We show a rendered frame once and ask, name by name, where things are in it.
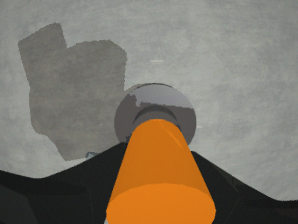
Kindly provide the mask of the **orange tapered knob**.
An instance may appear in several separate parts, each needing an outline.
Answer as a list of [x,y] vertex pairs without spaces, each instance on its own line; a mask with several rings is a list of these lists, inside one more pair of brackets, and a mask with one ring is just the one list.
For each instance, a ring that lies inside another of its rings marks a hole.
[[106,208],[109,224],[212,224],[212,194],[180,129],[149,120],[130,137]]

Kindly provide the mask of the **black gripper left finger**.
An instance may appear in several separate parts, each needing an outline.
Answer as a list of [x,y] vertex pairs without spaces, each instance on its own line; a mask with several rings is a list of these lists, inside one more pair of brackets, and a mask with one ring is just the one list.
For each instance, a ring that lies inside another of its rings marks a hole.
[[105,224],[128,143],[63,172],[33,179],[0,171],[0,220],[4,224]]

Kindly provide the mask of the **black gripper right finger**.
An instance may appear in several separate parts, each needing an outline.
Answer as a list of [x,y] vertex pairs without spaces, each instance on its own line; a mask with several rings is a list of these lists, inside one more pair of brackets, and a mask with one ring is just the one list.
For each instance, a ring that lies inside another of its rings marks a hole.
[[241,183],[196,151],[190,151],[202,180],[212,194],[216,217],[212,224],[298,224],[298,200],[281,201]]

